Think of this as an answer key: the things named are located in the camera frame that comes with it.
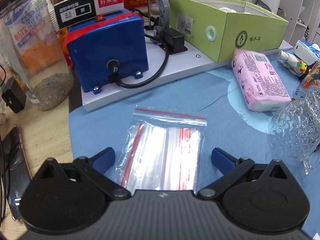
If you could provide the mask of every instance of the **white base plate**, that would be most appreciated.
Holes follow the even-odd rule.
[[[101,88],[102,91],[97,95],[94,95],[93,92],[85,93],[81,88],[82,105],[84,106],[84,109],[89,112],[150,88],[230,64],[230,61],[221,63],[214,62],[212,59],[186,41],[185,46],[188,48],[188,51],[170,55],[167,66],[162,74],[153,82],[144,87],[125,89],[112,83],[103,86]],[[124,83],[140,83],[150,78],[158,71],[164,60],[165,52],[158,45],[153,44],[149,38],[146,38],[146,47],[149,70],[144,72],[143,77],[140,79],[135,79],[132,76],[122,79]],[[279,49],[273,49],[262,53],[271,55],[278,53],[280,50],[288,49],[292,49],[292,46],[286,41],[283,41]]]

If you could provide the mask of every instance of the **blue gripper pad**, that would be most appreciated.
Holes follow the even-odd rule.
[[[92,158],[89,159],[91,167],[101,174],[106,171],[115,163],[116,155],[114,149],[108,147]]]
[[[214,148],[211,153],[211,162],[223,175],[236,167],[238,159],[226,153],[220,148]]]

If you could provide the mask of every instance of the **plastic zip bag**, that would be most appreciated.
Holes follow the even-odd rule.
[[[195,190],[206,118],[136,108],[118,165],[130,192]]]

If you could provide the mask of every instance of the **bolt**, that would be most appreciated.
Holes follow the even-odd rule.
[[[128,192],[124,188],[117,188],[112,192],[115,197],[126,197]]]
[[[169,196],[169,195],[165,192],[159,194],[159,197],[161,197],[161,198],[165,198],[167,196]]]
[[[200,195],[202,197],[213,197],[216,194],[215,190],[210,188],[204,188],[200,190]]]

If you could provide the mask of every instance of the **green paper box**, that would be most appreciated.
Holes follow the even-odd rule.
[[[219,10],[223,7],[236,12]],[[170,11],[171,27],[215,62],[231,60],[236,48],[279,48],[288,25],[278,15],[240,0],[170,0]]]

